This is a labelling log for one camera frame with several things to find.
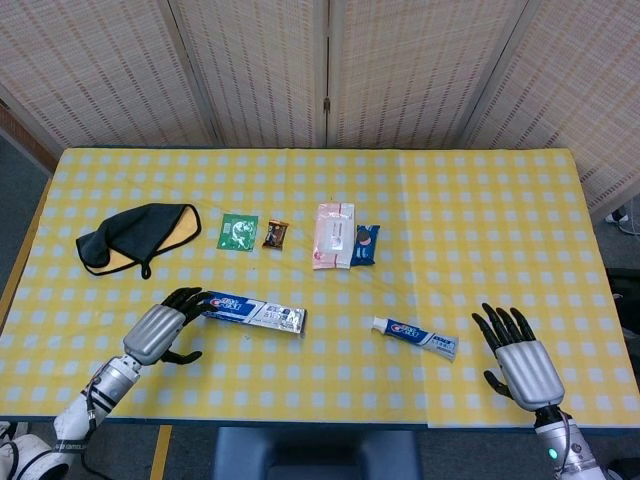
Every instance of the toothpaste tube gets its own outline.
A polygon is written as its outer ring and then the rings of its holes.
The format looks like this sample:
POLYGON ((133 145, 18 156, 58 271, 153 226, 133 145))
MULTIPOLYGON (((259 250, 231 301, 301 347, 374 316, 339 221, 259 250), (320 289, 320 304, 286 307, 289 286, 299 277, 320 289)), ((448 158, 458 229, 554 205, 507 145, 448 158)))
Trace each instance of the toothpaste tube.
POLYGON ((302 333, 307 313, 304 308, 285 307, 277 303, 238 297, 228 293, 209 293, 211 294, 209 303, 217 310, 204 312, 203 315, 206 317, 285 332, 302 333))
POLYGON ((453 359, 456 357, 458 337, 449 337, 439 333, 425 332, 417 327, 396 322, 390 318, 375 317, 371 328, 378 330, 384 335, 401 338, 402 340, 413 343, 425 350, 437 353, 451 362, 453 362, 453 359))

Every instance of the black chair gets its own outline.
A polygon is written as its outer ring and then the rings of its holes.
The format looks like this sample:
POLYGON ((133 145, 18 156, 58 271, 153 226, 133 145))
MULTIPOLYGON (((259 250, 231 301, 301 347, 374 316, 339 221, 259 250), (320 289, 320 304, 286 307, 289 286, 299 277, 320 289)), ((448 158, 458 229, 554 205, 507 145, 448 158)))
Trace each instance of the black chair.
POLYGON ((218 431, 213 480, 421 480, 415 432, 348 427, 218 431))

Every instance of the gray floor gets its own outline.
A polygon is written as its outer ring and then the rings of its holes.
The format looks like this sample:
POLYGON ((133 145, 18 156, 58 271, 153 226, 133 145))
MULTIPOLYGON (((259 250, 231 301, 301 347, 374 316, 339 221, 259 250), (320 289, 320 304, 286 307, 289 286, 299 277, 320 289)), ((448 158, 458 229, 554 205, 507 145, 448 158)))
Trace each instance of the gray floor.
MULTIPOLYGON (((46 179, 37 168, 0 138, 0 289, 15 260, 46 179)), ((634 213, 640 231, 640 200, 634 213)), ((612 225, 595 227, 605 265, 640 268, 640 238, 625 236, 612 225)), ((51 441, 51 424, 35 424, 33 433, 51 441)), ((148 478, 158 427, 105 424, 92 439, 88 462, 119 480, 148 478)), ((214 427, 175 427, 165 469, 168 480, 208 478, 215 445, 214 427)), ((603 463, 640 456, 640 433, 587 434, 603 463)), ((431 480, 548 480, 550 466, 531 431, 477 433, 428 431, 420 434, 426 478, 431 480)), ((76 465, 71 480, 95 478, 76 465)))

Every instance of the pink wet wipes pack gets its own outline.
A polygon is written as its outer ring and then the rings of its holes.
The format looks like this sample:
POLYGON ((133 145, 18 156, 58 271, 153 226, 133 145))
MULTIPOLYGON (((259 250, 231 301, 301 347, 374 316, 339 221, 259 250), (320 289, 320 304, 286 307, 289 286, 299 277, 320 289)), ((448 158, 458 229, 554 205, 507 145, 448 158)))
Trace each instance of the pink wet wipes pack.
POLYGON ((321 203, 313 239, 313 269, 349 268, 355 240, 353 203, 321 203))

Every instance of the green snack packet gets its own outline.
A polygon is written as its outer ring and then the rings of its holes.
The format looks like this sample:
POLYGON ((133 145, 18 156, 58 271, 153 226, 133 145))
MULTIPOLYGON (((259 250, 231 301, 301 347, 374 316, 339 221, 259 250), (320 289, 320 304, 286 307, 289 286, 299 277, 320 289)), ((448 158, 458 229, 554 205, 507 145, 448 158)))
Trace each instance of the green snack packet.
POLYGON ((218 248, 250 252, 256 241, 257 227, 258 217, 225 213, 222 217, 218 248))

